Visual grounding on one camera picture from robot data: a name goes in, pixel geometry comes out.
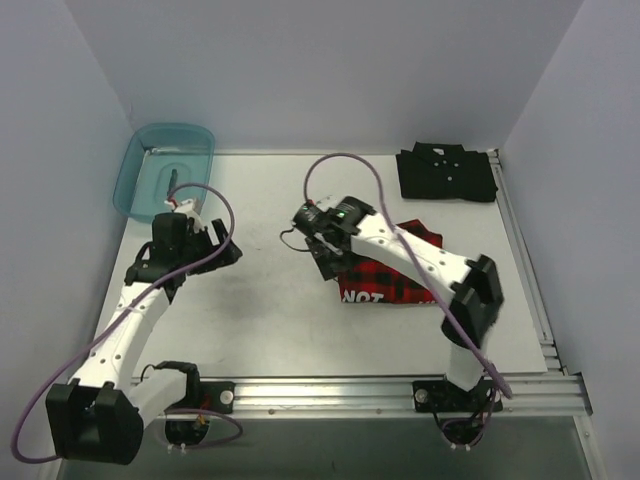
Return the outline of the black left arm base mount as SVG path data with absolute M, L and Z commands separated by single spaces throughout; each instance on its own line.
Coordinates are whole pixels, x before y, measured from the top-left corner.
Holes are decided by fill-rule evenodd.
M 236 384 L 232 381 L 199 381 L 188 383 L 185 396 L 170 409 L 210 410 L 231 414 L 235 400 Z

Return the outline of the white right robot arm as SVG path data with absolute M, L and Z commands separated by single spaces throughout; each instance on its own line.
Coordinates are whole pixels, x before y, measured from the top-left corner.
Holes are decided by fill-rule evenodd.
M 293 216 L 292 227 L 304 235 L 326 280 L 364 260 L 374 260 L 432 294 L 444 313 L 442 334 L 450 342 L 443 385 L 450 406 L 465 409 L 475 402 L 484 376 L 493 380 L 503 396 L 512 396 L 511 387 L 486 354 L 504 302 L 491 258 L 470 259 L 436 247 L 352 196 L 339 202 L 305 202 Z

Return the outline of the red black plaid shirt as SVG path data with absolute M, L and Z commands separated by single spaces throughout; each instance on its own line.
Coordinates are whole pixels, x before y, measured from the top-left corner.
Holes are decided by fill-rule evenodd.
M 365 260 L 337 277 L 343 303 L 434 304 L 431 292 L 398 271 Z

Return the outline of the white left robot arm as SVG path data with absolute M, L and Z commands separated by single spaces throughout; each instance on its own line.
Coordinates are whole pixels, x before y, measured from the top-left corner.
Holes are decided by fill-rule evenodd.
M 190 275 L 231 266 L 242 256 L 234 228 L 198 215 L 161 213 L 152 238 L 128 267 L 111 320 L 88 356 L 65 384 L 51 386 L 45 406 L 56 454 L 65 460 L 128 465 L 136 457 L 146 428 L 176 410 L 197 420 L 181 443 L 191 446 L 205 433 L 203 417 L 213 404 L 196 364 L 165 360 L 138 384 L 136 365 L 155 325 L 173 304 Z

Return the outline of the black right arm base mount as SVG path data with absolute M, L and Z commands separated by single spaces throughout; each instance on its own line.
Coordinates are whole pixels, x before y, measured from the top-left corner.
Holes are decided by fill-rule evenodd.
M 412 384 L 414 410 L 419 413 L 468 413 L 488 410 L 494 383 L 481 379 L 470 391 L 445 379 L 416 380 Z

